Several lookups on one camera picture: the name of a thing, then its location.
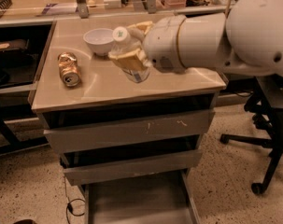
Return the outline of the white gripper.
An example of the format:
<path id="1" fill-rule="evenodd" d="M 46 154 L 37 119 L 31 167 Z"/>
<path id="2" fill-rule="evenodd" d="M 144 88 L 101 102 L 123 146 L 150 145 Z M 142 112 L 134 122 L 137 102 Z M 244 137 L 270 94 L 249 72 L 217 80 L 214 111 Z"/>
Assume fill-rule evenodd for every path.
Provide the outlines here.
<path id="1" fill-rule="evenodd" d="M 144 50 L 135 49 L 118 55 L 109 52 L 109 59 L 121 69 L 144 71 L 149 68 L 150 60 L 162 73 L 184 73 L 186 68 L 181 63 L 178 52 L 179 29 L 184 20 L 184 15 L 178 15 L 162 18 L 155 24 L 152 21 L 142 21 L 129 25 L 130 31 L 146 35 Z"/>

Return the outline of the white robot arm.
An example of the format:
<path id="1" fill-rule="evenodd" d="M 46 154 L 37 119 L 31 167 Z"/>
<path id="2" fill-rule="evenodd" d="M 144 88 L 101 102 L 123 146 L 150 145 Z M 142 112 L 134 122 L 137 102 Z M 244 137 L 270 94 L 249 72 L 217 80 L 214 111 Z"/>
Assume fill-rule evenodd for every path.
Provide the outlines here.
<path id="1" fill-rule="evenodd" d="M 114 29 L 109 59 L 124 70 L 191 67 L 283 77 L 283 0 L 238 0 L 228 14 L 165 17 Z"/>

